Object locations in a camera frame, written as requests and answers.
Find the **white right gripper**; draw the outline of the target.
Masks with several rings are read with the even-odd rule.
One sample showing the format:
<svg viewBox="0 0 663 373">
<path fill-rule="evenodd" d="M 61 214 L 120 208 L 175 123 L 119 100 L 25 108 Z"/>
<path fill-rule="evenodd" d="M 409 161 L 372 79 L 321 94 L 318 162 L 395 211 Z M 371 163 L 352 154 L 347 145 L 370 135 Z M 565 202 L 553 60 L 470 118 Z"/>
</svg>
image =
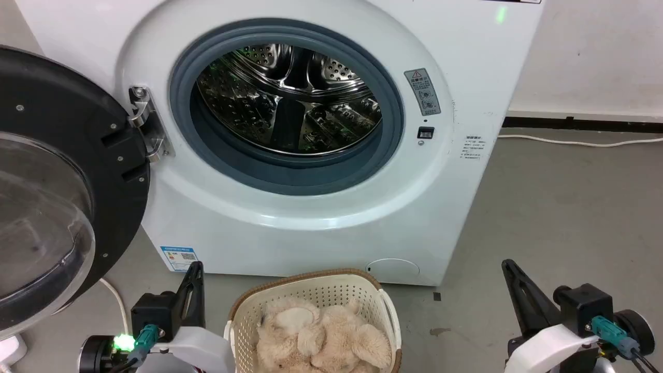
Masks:
<svg viewBox="0 0 663 373">
<path fill-rule="evenodd" d="M 547 373 L 599 337 L 578 337 L 561 323 L 558 307 L 514 260 L 501 264 L 522 337 L 530 338 L 511 354 L 505 373 Z"/>
</svg>

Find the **blue energy label sticker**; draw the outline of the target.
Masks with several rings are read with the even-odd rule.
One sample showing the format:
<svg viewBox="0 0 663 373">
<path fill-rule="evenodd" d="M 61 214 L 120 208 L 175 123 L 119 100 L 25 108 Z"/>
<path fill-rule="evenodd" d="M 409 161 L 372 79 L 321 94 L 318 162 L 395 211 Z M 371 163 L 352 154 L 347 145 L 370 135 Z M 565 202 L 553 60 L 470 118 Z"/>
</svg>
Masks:
<svg viewBox="0 0 663 373">
<path fill-rule="evenodd" d="M 190 265 L 198 261 L 193 248 L 161 246 L 166 264 L 175 272 L 187 272 Z"/>
</svg>

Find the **white front-load washing machine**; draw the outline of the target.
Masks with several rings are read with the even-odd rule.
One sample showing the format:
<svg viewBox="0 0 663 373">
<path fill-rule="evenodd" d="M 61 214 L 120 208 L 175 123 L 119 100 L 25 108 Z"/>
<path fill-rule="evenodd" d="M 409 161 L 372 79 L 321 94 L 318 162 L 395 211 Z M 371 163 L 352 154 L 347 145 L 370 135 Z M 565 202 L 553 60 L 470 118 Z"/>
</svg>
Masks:
<svg viewBox="0 0 663 373">
<path fill-rule="evenodd" d="M 42 53 L 129 107 L 148 87 L 171 152 L 152 165 L 142 227 L 190 247 L 211 273 L 291 276 L 400 258 L 438 286 L 466 222 L 545 0 L 15 0 Z M 338 193 L 291 196 L 209 167 L 169 102 L 182 52 L 243 20 L 312 23 L 375 56 L 401 95 L 405 129 L 378 173 Z M 423 116 L 404 76 L 425 68 L 441 114 Z"/>
</svg>

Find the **stainless steel washer drum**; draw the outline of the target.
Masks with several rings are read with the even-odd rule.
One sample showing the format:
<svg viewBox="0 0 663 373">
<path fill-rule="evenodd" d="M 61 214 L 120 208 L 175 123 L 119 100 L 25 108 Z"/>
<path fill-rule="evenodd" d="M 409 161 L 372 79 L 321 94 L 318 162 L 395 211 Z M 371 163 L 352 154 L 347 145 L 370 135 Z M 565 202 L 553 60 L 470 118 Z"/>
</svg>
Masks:
<svg viewBox="0 0 663 373">
<path fill-rule="evenodd" d="M 383 121 L 374 93 L 349 65 L 286 44 L 232 50 L 208 64 L 196 86 L 220 125 L 281 155 L 340 153 Z"/>
</svg>

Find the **beige plush teddy bear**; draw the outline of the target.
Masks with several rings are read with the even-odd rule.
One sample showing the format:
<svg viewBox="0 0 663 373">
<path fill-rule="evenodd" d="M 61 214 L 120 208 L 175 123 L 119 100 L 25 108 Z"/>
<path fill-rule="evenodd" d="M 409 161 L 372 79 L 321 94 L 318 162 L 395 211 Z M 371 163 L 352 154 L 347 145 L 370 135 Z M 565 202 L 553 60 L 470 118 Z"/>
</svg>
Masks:
<svg viewBox="0 0 663 373">
<path fill-rule="evenodd" d="M 388 337 L 359 311 L 356 300 L 325 308 L 292 297 L 270 303 L 256 329 L 259 373 L 379 373 L 390 368 Z"/>
</svg>

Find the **black left round motor housing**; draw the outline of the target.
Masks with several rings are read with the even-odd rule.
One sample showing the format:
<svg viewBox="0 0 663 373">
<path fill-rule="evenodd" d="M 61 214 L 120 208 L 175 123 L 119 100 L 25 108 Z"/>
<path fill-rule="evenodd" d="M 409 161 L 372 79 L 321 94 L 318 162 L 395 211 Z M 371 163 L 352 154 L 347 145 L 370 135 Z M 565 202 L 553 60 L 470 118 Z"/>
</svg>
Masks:
<svg viewBox="0 0 663 373">
<path fill-rule="evenodd" d="M 80 349 L 78 373 L 109 373 L 113 368 L 113 339 L 111 335 L 92 335 Z"/>
</svg>

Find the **round drain filter cover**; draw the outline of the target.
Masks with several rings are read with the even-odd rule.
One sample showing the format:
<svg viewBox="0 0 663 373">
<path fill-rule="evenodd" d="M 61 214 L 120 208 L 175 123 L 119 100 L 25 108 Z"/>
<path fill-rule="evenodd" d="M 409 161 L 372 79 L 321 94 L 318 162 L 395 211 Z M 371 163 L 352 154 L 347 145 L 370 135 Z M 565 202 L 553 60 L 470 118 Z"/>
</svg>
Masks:
<svg viewBox="0 0 663 373">
<path fill-rule="evenodd" d="M 366 265 L 365 271 L 381 283 L 416 285 L 421 270 L 408 260 L 381 258 Z"/>
</svg>

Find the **white power plug block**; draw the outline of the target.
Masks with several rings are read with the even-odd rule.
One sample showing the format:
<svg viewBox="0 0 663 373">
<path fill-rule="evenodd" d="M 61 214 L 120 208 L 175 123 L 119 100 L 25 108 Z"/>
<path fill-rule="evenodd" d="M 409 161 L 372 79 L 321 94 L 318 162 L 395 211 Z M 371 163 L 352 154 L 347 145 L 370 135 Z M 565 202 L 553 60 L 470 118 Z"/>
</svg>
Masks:
<svg viewBox="0 0 663 373">
<path fill-rule="evenodd" d="M 0 373 L 12 373 L 10 368 L 27 353 L 27 345 L 21 335 L 0 340 Z"/>
</svg>

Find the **black round washer door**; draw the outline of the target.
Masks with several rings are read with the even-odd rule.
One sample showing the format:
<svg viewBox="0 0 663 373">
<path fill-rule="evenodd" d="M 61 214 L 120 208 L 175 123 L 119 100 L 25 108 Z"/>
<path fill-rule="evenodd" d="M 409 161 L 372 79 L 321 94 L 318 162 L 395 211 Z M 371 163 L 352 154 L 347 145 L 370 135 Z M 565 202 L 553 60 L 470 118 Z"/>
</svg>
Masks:
<svg viewBox="0 0 663 373">
<path fill-rule="evenodd" d="M 0 340 L 114 266 L 150 185 L 143 136 L 116 99 L 64 65 L 0 46 Z"/>
</svg>

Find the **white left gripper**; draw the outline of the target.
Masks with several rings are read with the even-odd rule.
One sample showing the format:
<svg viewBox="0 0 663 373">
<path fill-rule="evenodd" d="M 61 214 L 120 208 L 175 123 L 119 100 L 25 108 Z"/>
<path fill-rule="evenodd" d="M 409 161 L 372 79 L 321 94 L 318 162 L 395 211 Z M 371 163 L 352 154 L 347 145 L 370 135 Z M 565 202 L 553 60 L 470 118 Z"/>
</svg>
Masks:
<svg viewBox="0 0 663 373">
<path fill-rule="evenodd" d="M 136 373 L 236 373 L 232 344 L 206 327 L 204 266 L 192 262 L 176 293 L 180 326 L 151 349 Z"/>
</svg>

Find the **black baseboard strip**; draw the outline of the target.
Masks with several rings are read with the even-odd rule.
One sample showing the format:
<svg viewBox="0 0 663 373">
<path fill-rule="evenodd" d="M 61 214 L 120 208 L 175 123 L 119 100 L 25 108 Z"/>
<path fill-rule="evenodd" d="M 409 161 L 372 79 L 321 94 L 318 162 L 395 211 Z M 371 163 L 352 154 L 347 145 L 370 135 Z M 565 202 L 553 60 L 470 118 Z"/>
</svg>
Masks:
<svg viewBox="0 0 663 373">
<path fill-rule="evenodd" d="M 649 121 L 580 120 L 575 117 L 565 117 L 563 119 L 506 117 L 502 123 L 502 127 L 663 135 L 663 123 Z"/>
</svg>

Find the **cream perforated laundry basket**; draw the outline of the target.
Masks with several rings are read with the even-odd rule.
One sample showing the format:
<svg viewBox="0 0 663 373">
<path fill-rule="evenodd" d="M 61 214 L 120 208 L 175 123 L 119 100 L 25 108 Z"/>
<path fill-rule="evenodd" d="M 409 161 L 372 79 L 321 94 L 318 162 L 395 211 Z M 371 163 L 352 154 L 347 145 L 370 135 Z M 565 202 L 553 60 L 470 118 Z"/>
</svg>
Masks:
<svg viewBox="0 0 663 373">
<path fill-rule="evenodd" d="M 256 345 L 262 312 L 267 305 L 284 298 L 306 299 L 318 307 L 360 304 L 360 316 L 386 333 L 392 362 L 380 373 L 399 373 L 402 363 L 401 330 L 390 295 L 365 271 L 342 268 L 315 271 L 254 286 L 236 299 L 230 308 L 223 337 L 230 341 L 235 358 L 235 373 L 258 373 Z"/>
</svg>

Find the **black right round motor housing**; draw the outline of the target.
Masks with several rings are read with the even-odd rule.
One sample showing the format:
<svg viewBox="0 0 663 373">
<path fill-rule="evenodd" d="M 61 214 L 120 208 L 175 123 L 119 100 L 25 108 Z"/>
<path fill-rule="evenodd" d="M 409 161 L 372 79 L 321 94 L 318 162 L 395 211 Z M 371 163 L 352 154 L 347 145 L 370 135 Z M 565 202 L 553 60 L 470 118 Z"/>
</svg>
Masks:
<svg viewBox="0 0 663 373">
<path fill-rule="evenodd" d="M 625 309 L 615 312 L 613 316 L 616 324 L 627 333 L 628 337 L 639 343 L 642 355 L 653 354 L 655 350 L 653 329 L 641 314 L 631 309 Z"/>
</svg>

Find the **grey rubber door gasket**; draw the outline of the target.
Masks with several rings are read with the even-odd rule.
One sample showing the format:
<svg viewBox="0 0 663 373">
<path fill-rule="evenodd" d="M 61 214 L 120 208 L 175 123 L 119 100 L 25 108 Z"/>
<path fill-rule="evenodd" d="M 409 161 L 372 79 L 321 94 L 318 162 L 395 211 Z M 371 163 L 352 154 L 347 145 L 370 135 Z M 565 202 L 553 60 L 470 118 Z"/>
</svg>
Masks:
<svg viewBox="0 0 663 373">
<path fill-rule="evenodd" d="M 197 76 L 232 50 L 262 44 L 315 50 L 349 65 L 378 100 L 381 125 L 351 149 L 315 157 L 281 155 L 235 137 L 202 102 Z M 169 102 L 185 142 L 209 167 L 248 187 L 291 196 L 338 193 L 364 182 L 393 158 L 405 129 L 401 95 L 375 56 L 344 35 L 288 19 L 237 21 L 202 35 L 176 62 Z"/>
</svg>

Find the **black round motor housing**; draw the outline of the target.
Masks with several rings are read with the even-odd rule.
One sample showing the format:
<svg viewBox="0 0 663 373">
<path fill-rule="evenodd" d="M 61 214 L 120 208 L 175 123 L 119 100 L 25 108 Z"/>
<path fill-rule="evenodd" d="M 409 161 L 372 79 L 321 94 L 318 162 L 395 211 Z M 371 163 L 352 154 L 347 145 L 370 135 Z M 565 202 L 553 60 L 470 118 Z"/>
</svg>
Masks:
<svg viewBox="0 0 663 373">
<path fill-rule="evenodd" d="M 111 335 L 92 335 L 80 349 L 78 373 L 109 373 L 113 368 L 113 339 Z"/>
<path fill-rule="evenodd" d="M 639 343 L 642 355 L 653 354 L 655 350 L 653 329 L 641 314 L 631 309 L 625 309 L 615 312 L 613 316 L 616 324 L 627 333 L 628 337 Z"/>
</svg>

